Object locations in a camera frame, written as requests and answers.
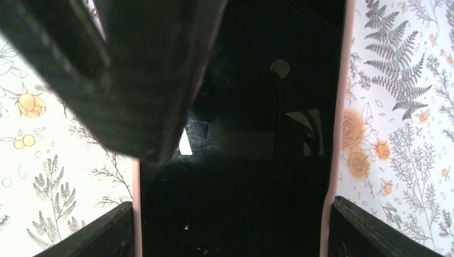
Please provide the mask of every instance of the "orange rose illustration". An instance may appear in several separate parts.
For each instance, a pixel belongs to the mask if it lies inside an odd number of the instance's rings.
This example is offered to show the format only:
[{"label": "orange rose illustration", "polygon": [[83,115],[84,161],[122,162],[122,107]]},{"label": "orange rose illustration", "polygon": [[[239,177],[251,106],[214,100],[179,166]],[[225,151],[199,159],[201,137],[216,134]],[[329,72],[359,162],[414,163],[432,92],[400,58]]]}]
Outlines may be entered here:
[{"label": "orange rose illustration", "polygon": [[367,176],[370,168],[368,156],[356,147],[349,156],[349,170],[356,178],[364,178]]},{"label": "orange rose illustration", "polygon": [[46,104],[37,95],[29,93],[21,95],[17,99],[17,107],[20,115],[26,117],[40,117],[46,111]]},{"label": "orange rose illustration", "polygon": [[375,151],[377,153],[377,156],[381,160],[386,160],[389,157],[390,151],[386,142],[385,143],[378,142]]},{"label": "orange rose illustration", "polygon": [[344,112],[342,125],[342,147],[352,148],[357,146],[362,139],[362,122],[351,112]]}]

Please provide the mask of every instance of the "botanical print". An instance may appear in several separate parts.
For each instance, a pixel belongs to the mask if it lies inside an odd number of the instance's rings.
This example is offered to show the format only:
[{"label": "botanical print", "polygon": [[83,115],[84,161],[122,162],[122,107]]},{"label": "botanical print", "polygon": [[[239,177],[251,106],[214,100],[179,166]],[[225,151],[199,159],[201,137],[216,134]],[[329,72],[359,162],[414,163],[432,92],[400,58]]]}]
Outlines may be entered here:
[{"label": "botanical print", "polygon": [[0,125],[1,256],[34,256],[132,200],[132,160],[103,148],[1,34]]},{"label": "botanical print", "polygon": [[367,45],[366,50],[376,53],[381,59],[365,61],[382,74],[372,77],[372,83],[384,87],[396,100],[392,110],[405,110],[402,120],[411,119],[411,114],[424,108],[427,104],[417,98],[431,88],[418,86],[418,79],[424,62],[424,54],[418,62],[412,64],[415,57],[415,39],[418,31],[408,31],[409,21],[403,20],[395,25],[399,11],[387,14],[387,6],[379,1],[368,1],[366,17],[369,21],[365,28],[376,30],[365,36],[375,42]]},{"label": "botanical print", "polygon": [[49,202],[52,216],[44,218],[43,211],[38,212],[39,221],[33,221],[35,233],[27,229],[30,238],[43,249],[47,249],[62,240],[60,226],[65,221],[74,233],[78,228],[74,217],[68,219],[76,207],[75,189],[70,189],[68,182],[63,182],[64,167],[58,166],[58,155],[54,159],[44,160],[43,172],[35,177],[33,189],[36,196],[43,201]]},{"label": "botanical print", "polygon": [[454,256],[454,0],[356,9],[337,194]]},{"label": "botanical print", "polygon": [[113,186],[120,186],[122,188],[121,191],[123,194],[114,198],[106,194],[98,200],[97,205],[101,207],[110,207],[111,205],[120,205],[125,201],[132,201],[131,184],[125,180],[125,170],[122,170],[118,166],[118,163],[125,160],[126,157],[119,153],[111,152],[100,145],[96,138],[76,117],[74,117],[72,121],[73,125],[69,129],[70,134],[76,135],[79,139],[85,141],[88,147],[101,147],[107,159],[101,167],[93,168],[90,171],[91,174],[99,180],[109,180]]}]

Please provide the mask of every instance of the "orange berry illustration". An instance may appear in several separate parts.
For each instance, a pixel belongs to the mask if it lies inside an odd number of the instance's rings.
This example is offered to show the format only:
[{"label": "orange berry illustration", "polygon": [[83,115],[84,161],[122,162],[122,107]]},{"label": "orange berry illustration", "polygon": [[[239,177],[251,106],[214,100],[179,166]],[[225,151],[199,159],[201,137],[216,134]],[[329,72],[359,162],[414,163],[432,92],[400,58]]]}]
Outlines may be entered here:
[{"label": "orange berry illustration", "polygon": [[36,139],[34,136],[32,135],[25,135],[23,138],[22,138],[22,141],[24,142],[24,146],[26,147],[30,147],[30,146],[33,146],[36,142]]},{"label": "orange berry illustration", "polygon": [[426,121],[429,120],[429,110],[427,111],[421,111],[421,114],[416,114],[416,117],[419,118],[419,121],[422,123],[425,123]]},{"label": "orange berry illustration", "polygon": [[386,182],[384,179],[380,179],[382,181],[381,186],[382,188],[379,191],[379,194],[382,196],[386,196],[392,192],[392,181]]},{"label": "orange berry illustration", "polygon": [[13,144],[14,144],[15,149],[22,149],[24,147],[24,142],[20,139],[14,141]]},{"label": "orange berry illustration", "polygon": [[392,186],[391,186],[391,185],[385,185],[385,186],[382,188],[382,196],[385,196],[385,195],[390,194],[391,191],[392,191]]}]

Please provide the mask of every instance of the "leaf illustration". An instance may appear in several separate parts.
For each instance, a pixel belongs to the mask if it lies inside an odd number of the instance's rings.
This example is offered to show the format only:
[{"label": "leaf illustration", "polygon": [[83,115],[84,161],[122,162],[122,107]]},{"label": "leaf illustration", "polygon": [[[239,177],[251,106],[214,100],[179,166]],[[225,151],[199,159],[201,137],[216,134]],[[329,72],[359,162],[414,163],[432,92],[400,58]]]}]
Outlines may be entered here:
[{"label": "leaf illustration", "polygon": [[2,138],[0,139],[2,142],[13,142],[16,140],[16,138]]},{"label": "leaf illustration", "polygon": [[5,97],[6,96],[6,91],[3,87],[0,87],[0,97]]},{"label": "leaf illustration", "polygon": [[372,109],[370,107],[370,103],[367,102],[364,107],[362,108],[361,118],[365,124],[370,124],[373,121],[372,117]]},{"label": "leaf illustration", "polygon": [[7,74],[11,67],[13,67],[13,61],[0,57],[0,75]]},{"label": "leaf illustration", "polygon": [[21,70],[21,69],[18,69],[18,68],[15,68],[15,67],[12,67],[10,69],[11,71],[11,74],[13,74],[14,76],[18,77],[19,79],[25,79],[27,76],[28,76],[28,73]]},{"label": "leaf illustration", "polygon": [[17,169],[17,172],[19,174],[19,177],[23,180],[25,180],[27,178],[27,171],[25,170],[21,170],[21,165],[19,164],[19,168]]},{"label": "leaf illustration", "polygon": [[35,129],[33,132],[38,133],[38,132],[43,132],[44,130],[46,130],[45,127],[40,127],[40,128]]},{"label": "leaf illustration", "polygon": [[12,47],[12,48],[8,48],[6,50],[4,50],[2,52],[2,54],[0,55],[1,58],[12,58],[12,57],[16,57],[16,55],[19,54],[19,50],[15,47]]},{"label": "leaf illustration", "polygon": [[369,124],[364,125],[364,129],[362,131],[362,136],[363,137],[368,137],[372,133],[372,126]]},{"label": "leaf illustration", "polygon": [[371,150],[373,145],[366,139],[363,139],[363,141],[359,144],[359,148],[362,150]]},{"label": "leaf illustration", "polygon": [[380,102],[379,100],[375,100],[375,103],[377,104],[378,107],[380,107],[380,108],[383,107],[383,103]]},{"label": "leaf illustration", "polygon": [[344,165],[348,165],[348,164],[349,164],[349,162],[347,161],[347,159],[345,158],[344,155],[341,156],[340,160],[342,161],[342,163],[343,163]]}]

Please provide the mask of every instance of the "gray branch illustration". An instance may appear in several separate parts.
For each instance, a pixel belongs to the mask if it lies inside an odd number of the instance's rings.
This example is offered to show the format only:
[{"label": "gray branch illustration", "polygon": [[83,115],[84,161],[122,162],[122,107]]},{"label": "gray branch illustration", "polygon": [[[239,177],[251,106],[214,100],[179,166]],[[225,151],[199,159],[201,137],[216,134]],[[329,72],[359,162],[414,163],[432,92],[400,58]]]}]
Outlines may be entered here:
[{"label": "gray branch illustration", "polygon": [[3,216],[0,216],[0,231],[5,228],[5,226],[10,222],[11,217],[9,215],[4,214]]},{"label": "gray branch illustration", "polygon": [[[438,80],[438,85],[435,87],[437,96],[442,97],[444,102],[440,105],[440,108],[438,109],[440,113],[446,114],[449,120],[451,121],[451,126],[454,125],[454,98],[451,96],[450,92],[450,81],[449,81],[449,76],[448,72],[446,69],[441,69],[440,68],[440,62],[438,59],[430,55],[427,58],[427,64],[426,67],[428,70],[431,71],[432,75],[436,77]],[[454,143],[454,132],[451,130],[451,128],[445,128],[442,130],[443,134],[446,135],[448,139],[451,140],[452,143]]]},{"label": "gray branch illustration", "polygon": [[413,141],[414,130],[409,123],[389,135],[394,153],[391,158],[391,168],[395,170],[399,180],[406,185],[407,190],[403,192],[403,199],[414,214],[423,215],[429,235],[421,234],[424,229],[417,226],[417,217],[414,215],[407,217],[410,221],[404,223],[404,232],[419,242],[429,239],[435,247],[432,225],[439,218],[440,205],[435,200],[435,187],[429,183],[430,170],[435,163],[435,150],[427,143],[424,143],[423,147],[416,147]]},{"label": "gray branch illustration", "polygon": [[73,212],[76,200],[75,189],[71,190],[68,182],[62,182],[65,169],[59,169],[57,155],[53,160],[45,160],[42,169],[43,172],[34,179],[33,189],[36,196],[50,203],[53,216],[45,217],[40,210],[39,220],[32,222],[35,232],[27,229],[27,234],[38,246],[47,249],[65,238],[60,231],[60,224]]},{"label": "gray branch illustration", "polygon": [[421,0],[408,0],[408,6],[416,13],[416,17],[418,17],[419,20],[422,20],[423,24],[426,23],[427,26],[429,26],[431,22],[435,23],[438,31],[440,31],[440,26],[437,21],[436,9],[440,8],[442,5],[442,0],[430,0],[429,13],[427,8],[421,4]]},{"label": "gray branch illustration", "polygon": [[445,256],[453,257],[454,256],[454,227],[452,226],[452,214],[449,211],[442,210],[441,212],[442,220],[438,223],[438,227],[440,229],[440,233],[438,234],[440,237],[443,238],[450,238],[452,240],[451,249]]},{"label": "gray branch illustration", "polygon": [[[351,42],[352,46],[355,44],[354,38],[352,38]],[[351,52],[350,54],[350,61],[349,61],[349,71],[351,78],[354,82],[358,83],[358,85],[365,89],[370,89],[370,77],[361,70],[360,64],[362,63],[362,59],[357,52]]]},{"label": "gray branch illustration", "polygon": [[73,118],[73,125],[71,125],[69,131],[71,135],[76,135],[79,139],[85,141],[89,147],[99,146],[103,149],[108,161],[101,167],[94,168],[91,174],[98,180],[109,180],[115,186],[121,185],[126,189],[125,194],[117,198],[112,198],[106,194],[98,201],[97,205],[100,207],[109,207],[131,200],[131,186],[124,179],[125,171],[119,168],[119,162],[125,160],[125,156],[109,151],[102,146],[77,117]]},{"label": "gray branch illustration", "polygon": [[445,0],[446,3],[446,19],[451,31],[449,32],[449,39],[451,41],[451,50],[454,53],[454,0]]}]

